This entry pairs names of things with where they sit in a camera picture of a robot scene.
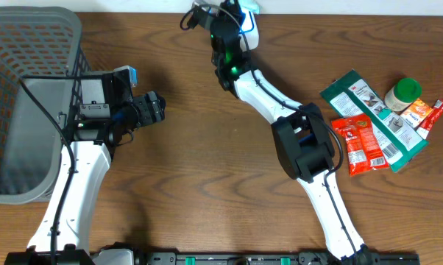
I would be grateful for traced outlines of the teal packet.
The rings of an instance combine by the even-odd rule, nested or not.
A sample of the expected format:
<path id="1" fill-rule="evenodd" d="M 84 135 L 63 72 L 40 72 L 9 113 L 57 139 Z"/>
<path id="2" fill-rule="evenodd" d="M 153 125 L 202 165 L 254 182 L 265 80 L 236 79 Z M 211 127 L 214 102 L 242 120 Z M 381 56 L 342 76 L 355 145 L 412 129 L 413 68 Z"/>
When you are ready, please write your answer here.
<path id="1" fill-rule="evenodd" d="M 256 2 L 256 0 L 239 0 L 239 3 L 242 8 L 244 8 L 245 10 L 247 10 L 251 13 L 259 15 L 261 12 L 261 7 Z"/>

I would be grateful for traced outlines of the white green packet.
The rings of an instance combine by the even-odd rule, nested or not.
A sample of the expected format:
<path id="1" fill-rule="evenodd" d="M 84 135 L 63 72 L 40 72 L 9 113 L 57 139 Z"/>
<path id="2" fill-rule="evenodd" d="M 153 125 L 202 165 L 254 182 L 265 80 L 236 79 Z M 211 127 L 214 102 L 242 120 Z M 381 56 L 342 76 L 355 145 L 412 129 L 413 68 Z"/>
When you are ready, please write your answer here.
<path id="1" fill-rule="evenodd" d="M 389 109 L 369 84 L 350 71 L 320 93 L 341 116 L 367 115 L 380 149 L 393 172 L 398 172 L 419 154 L 428 142 L 401 116 Z"/>

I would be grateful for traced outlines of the red snack packet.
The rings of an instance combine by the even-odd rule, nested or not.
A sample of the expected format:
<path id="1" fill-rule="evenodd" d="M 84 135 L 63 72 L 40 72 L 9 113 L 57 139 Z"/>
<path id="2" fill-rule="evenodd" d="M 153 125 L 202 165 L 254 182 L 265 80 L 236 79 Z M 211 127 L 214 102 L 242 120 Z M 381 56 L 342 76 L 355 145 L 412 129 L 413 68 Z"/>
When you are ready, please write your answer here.
<path id="1" fill-rule="evenodd" d="M 332 126 L 346 141 L 351 177 L 389 167 L 367 114 L 336 119 Z"/>

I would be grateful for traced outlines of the green lid spice jar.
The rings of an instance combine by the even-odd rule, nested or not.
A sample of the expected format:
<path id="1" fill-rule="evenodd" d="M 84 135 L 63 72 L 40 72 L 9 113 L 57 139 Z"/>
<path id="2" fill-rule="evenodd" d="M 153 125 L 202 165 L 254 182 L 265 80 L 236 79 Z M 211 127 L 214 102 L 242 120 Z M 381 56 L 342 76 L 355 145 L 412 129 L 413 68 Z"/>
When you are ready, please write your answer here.
<path id="1" fill-rule="evenodd" d="M 401 112 L 422 95 L 422 86 L 412 78 L 401 79 L 384 98 L 387 108 Z"/>

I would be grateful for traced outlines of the small orange box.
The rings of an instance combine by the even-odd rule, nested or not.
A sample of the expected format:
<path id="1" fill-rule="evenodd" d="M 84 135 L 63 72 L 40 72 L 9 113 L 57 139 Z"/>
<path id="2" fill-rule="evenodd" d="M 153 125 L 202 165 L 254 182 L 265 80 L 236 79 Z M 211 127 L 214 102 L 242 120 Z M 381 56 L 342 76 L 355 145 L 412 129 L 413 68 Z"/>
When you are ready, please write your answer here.
<path id="1" fill-rule="evenodd" d="M 421 99 L 416 99 L 400 114 L 400 117 L 413 129 L 416 129 L 432 111 L 432 107 Z"/>

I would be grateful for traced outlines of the small red sachet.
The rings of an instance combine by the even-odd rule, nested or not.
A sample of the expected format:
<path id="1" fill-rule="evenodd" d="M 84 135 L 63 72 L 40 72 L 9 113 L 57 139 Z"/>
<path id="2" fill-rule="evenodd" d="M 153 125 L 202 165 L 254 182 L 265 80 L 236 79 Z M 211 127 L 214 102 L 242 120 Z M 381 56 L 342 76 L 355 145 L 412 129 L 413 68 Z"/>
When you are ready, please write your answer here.
<path id="1" fill-rule="evenodd" d="M 417 127 L 417 134 L 426 139 L 434 124 L 443 114 L 443 99 L 438 99 L 434 104 L 431 113 Z"/>

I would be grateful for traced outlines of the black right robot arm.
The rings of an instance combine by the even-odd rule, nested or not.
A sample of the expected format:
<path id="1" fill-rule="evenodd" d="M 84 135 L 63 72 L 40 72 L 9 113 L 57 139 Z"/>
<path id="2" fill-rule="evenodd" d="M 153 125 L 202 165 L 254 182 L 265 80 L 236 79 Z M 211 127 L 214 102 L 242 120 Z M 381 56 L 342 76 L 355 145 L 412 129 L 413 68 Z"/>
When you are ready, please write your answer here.
<path id="1" fill-rule="evenodd" d="M 183 30 L 200 26 L 210 33 L 212 63 L 219 84 L 258 111 L 271 126 L 277 158 L 285 173 L 305 190 L 337 264 L 374 264 L 355 229 L 336 182 L 342 147 L 313 103 L 303 105 L 280 92 L 253 63 L 255 44 L 244 30 L 252 13 L 239 1 L 195 1 L 180 22 Z"/>

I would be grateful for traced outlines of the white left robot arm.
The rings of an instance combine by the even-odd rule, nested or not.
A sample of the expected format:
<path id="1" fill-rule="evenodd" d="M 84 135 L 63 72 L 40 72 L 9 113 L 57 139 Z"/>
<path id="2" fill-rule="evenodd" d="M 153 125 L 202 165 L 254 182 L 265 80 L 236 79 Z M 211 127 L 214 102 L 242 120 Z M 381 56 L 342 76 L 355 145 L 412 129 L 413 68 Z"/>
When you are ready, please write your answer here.
<path id="1" fill-rule="evenodd" d="M 137 71 L 122 66 L 72 76 L 82 89 L 78 112 L 64 128 L 57 181 L 40 226 L 25 251 L 6 264 L 145 264 L 134 247 L 114 243 L 89 250 L 93 212 L 104 176 L 124 135 L 165 118 L 164 98 L 154 91 L 134 96 Z"/>

